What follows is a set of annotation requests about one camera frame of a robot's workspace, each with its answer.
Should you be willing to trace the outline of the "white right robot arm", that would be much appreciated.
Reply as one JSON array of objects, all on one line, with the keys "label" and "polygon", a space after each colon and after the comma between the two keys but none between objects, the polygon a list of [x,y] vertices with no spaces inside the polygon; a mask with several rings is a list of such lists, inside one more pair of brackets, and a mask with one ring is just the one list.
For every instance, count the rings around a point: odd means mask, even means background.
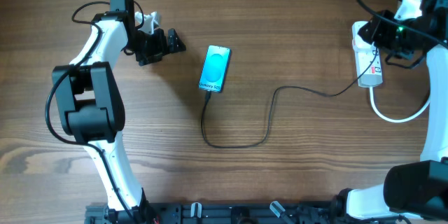
[{"label": "white right robot arm", "polygon": [[426,62],[430,93],[426,141],[419,161],[394,166],[384,182],[365,189],[346,189],[337,215],[365,222],[422,218],[447,219],[447,0],[398,0],[396,12],[375,12],[369,21],[355,22],[352,46],[357,57],[372,60],[377,50],[390,59],[409,60],[407,69]]}]

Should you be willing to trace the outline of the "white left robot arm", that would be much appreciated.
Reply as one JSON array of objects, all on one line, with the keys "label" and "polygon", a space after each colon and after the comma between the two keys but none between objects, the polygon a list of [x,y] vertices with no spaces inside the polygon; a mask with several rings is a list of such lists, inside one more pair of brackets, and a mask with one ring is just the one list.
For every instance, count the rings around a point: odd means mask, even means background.
[{"label": "white left robot arm", "polygon": [[106,5],[108,11],[87,22],[91,34],[79,55],[53,69],[45,122],[55,138],[67,142],[50,120],[50,105],[56,101],[62,129],[74,137],[73,145],[89,153],[105,187],[105,221],[149,223],[157,215],[149,207],[125,152],[125,107],[113,68],[120,53],[134,55],[142,67],[183,52],[186,46],[175,29],[160,28],[157,13],[136,12],[135,0],[109,0]]}]

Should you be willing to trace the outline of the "Galaxy S25 smartphone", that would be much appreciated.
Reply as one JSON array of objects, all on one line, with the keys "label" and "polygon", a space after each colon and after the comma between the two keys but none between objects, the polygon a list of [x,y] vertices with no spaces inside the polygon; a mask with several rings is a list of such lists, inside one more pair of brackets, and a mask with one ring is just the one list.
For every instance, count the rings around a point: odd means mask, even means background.
[{"label": "Galaxy S25 smartphone", "polygon": [[221,92],[230,61],[231,49],[210,45],[206,52],[199,89],[210,92]]}]

